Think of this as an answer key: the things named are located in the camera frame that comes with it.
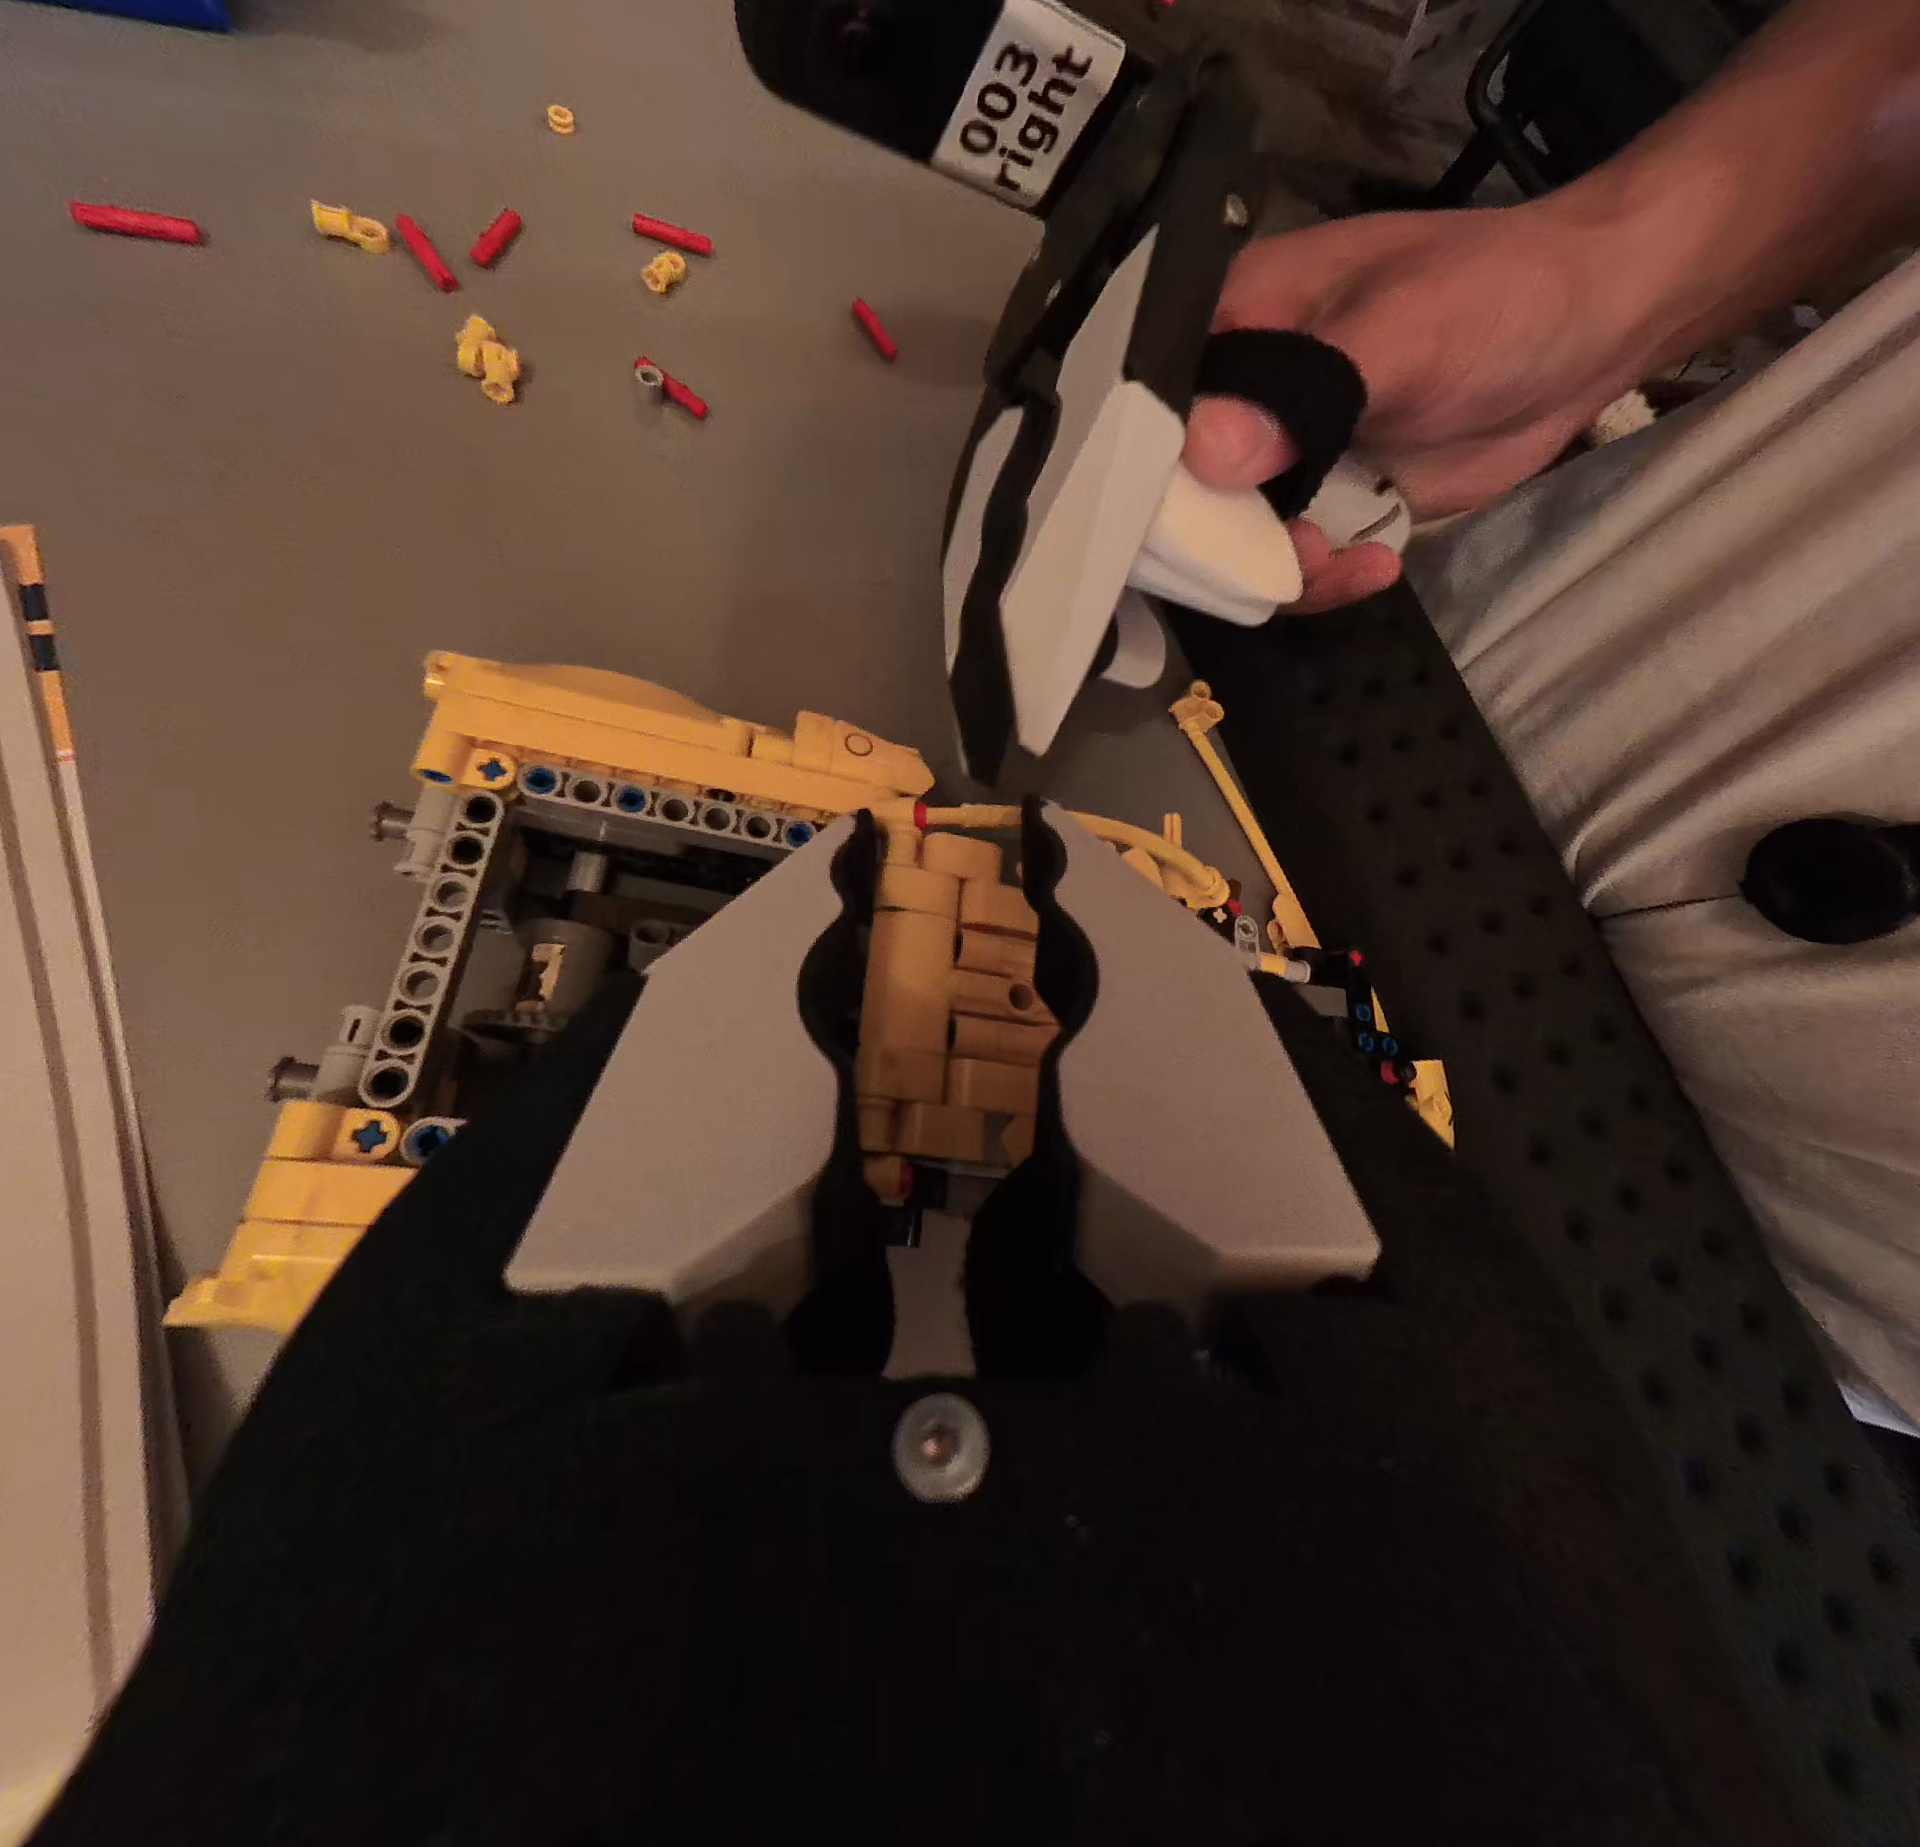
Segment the yellow toy brick model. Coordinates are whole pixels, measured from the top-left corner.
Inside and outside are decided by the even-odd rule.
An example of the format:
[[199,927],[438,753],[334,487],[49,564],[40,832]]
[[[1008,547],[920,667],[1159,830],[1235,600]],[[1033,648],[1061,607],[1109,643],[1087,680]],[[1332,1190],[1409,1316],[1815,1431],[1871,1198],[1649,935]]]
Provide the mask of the yellow toy brick model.
[[888,1210],[1032,1152],[1052,1015],[1010,808],[931,808],[916,751],[820,711],[792,730],[611,671],[431,654],[415,808],[376,837],[420,905],[382,1006],[270,1077],[277,1118],[222,1265],[176,1330],[290,1336],[499,1077],[617,969],[651,971],[830,823],[876,811],[876,939],[855,996],[855,1131]]

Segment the shiny grey cloth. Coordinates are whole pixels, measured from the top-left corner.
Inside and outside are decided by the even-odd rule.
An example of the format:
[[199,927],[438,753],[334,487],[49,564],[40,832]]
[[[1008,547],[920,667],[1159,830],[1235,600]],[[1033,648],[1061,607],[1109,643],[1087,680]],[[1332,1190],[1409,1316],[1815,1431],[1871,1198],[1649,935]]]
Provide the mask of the shiny grey cloth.
[[1917,257],[1407,566],[1843,1391],[1917,1431],[1917,924],[1737,887],[1773,828],[1917,820]]

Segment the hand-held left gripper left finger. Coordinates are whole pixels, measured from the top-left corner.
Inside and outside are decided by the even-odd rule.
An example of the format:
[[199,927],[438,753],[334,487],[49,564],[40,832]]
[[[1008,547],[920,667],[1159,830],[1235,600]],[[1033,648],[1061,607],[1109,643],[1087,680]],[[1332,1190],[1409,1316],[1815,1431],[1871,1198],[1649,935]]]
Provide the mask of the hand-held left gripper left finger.
[[750,1302],[790,1338],[894,1338],[888,1216],[853,1096],[868,811],[778,861],[648,971],[506,1281]]

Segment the person's right hand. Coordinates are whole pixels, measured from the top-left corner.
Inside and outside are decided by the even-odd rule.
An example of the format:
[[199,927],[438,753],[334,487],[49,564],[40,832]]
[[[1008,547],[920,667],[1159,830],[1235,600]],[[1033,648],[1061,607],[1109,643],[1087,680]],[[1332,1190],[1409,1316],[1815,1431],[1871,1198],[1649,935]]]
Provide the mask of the person's right hand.
[[1626,388],[1599,261],[1563,197],[1337,220],[1246,247],[1214,333],[1337,347],[1367,390],[1356,460],[1435,522],[1522,484]]

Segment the yellow flexible brick rod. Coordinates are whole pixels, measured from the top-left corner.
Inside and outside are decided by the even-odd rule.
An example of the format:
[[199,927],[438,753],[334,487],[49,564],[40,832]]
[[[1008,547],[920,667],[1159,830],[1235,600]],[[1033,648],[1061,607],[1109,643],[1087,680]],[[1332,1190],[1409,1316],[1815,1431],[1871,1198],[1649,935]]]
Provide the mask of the yellow flexible brick rod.
[[1222,703],[1214,697],[1214,685],[1205,680],[1190,681],[1187,691],[1171,706],[1175,726],[1187,738],[1187,744],[1214,778],[1222,801],[1228,805],[1269,883],[1269,926],[1274,927],[1272,936],[1277,947],[1289,954],[1300,954],[1306,947],[1321,947],[1321,936],[1306,912],[1306,905],[1300,900],[1285,872],[1281,860],[1255,817],[1255,811],[1222,753],[1216,730],[1226,722],[1225,716]]

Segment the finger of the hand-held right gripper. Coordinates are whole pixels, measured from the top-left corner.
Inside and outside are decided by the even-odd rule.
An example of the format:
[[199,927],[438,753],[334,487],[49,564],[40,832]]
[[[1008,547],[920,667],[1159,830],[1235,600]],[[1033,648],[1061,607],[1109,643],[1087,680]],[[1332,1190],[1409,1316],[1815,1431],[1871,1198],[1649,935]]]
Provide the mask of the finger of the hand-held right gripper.
[[1159,229],[1114,271],[1066,350],[1060,425],[1002,593],[1014,738],[1050,751],[1180,462],[1183,418],[1123,373]]
[[1002,775],[1014,735],[1002,598],[1054,444],[1054,392],[989,388],[956,469],[941,564],[947,706],[969,781]]

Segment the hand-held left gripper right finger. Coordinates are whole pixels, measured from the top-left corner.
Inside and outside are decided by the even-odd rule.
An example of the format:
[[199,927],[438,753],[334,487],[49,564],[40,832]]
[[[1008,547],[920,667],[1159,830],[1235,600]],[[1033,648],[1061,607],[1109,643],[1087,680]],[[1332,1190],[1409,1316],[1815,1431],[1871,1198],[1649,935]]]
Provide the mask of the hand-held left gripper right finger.
[[1367,1280],[1380,1237],[1257,972],[1056,804],[1021,808],[1044,1051],[1027,1159],[974,1216],[971,1338],[1205,1328],[1241,1297]]

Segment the black perforated panel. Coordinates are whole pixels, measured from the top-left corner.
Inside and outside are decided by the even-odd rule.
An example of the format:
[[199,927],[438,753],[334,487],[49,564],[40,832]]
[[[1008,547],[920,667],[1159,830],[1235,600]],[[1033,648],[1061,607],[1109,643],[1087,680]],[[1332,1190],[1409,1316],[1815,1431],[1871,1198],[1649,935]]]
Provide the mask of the black perforated panel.
[[1818,1842],[1917,1842],[1917,1524],[1419,598],[1171,631],[1618,1388],[1785,1797]]

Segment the open instruction booklet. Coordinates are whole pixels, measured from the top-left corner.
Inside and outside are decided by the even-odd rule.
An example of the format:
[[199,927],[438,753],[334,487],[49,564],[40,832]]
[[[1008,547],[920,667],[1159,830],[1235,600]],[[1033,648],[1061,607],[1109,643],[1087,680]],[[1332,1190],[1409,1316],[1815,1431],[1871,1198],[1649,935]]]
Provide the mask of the open instruction booklet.
[[36,536],[3,530],[3,1841],[135,1664],[190,1492],[149,1159]]

